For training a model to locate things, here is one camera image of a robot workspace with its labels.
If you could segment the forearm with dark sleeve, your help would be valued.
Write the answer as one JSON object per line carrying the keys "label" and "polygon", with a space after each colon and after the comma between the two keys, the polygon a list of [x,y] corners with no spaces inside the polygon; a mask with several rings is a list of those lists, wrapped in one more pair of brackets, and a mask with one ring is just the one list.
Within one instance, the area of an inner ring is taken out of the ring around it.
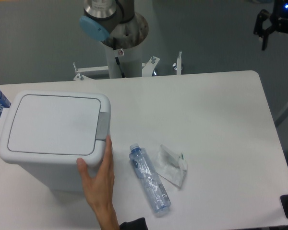
{"label": "forearm with dark sleeve", "polygon": [[94,213],[102,230],[148,230],[145,218],[119,224],[112,206],[96,208]]}

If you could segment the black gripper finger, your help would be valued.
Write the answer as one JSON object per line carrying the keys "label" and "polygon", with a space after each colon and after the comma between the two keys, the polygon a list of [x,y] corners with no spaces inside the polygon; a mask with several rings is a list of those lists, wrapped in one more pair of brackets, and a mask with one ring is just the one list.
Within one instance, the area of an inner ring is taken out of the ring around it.
{"label": "black gripper finger", "polygon": [[268,44],[269,35],[272,34],[275,30],[276,30],[275,26],[273,26],[273,25],[271,25],[267,29],[263,30],[263,33],[262,33],[262,40],[263,40],[263,42],[262,42],[262,51],[266,50],[267,44]]}
{"label": "black gripper finger", "polygon": [[264,29],[263,29],[263,23],[268,20],[271,16],[271,13],[268,12],[265,9],[262,9],[256,17],[256,22],[253,30],[254,35],[263,36],[264,35]]}

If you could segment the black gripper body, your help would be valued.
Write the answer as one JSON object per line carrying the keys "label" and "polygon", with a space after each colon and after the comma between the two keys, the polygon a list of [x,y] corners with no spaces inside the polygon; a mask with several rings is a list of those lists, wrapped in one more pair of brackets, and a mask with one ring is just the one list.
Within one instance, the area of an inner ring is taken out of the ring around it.
{"label": "black gripper body", "polygon": [[277,32],[288,34],[288,0],[275,0],[270,21]]}

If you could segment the bare human hand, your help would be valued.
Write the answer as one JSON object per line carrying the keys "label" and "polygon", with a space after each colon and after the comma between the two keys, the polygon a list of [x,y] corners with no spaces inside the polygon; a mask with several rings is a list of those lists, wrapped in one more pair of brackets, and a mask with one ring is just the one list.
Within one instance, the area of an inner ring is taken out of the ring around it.
{"label": "bare human hand", "polygon": [[104,157],[96,176],[91,177],[84,159],[76,160],[77,169],[82,180],[84,196],[96,214],[109,213],[113,208],[114,161],[110,136],[106,138]]}

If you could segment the silver robot arm blue cap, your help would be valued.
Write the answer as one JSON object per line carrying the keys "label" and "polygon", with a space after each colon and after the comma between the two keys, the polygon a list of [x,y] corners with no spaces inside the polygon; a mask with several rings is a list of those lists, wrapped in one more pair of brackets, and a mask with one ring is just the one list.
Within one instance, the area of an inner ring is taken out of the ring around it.
{"label": "silver robot arm blue cap", "polygon": [[[114,50],[139,45],[149,31],[133,0],[86,0],[79,24],[90,38]],[[272,12],[262,9],[257,14],[253,33],[262,39],[262,50],[273,32],[288,34],[288,0],[276,0]]]}

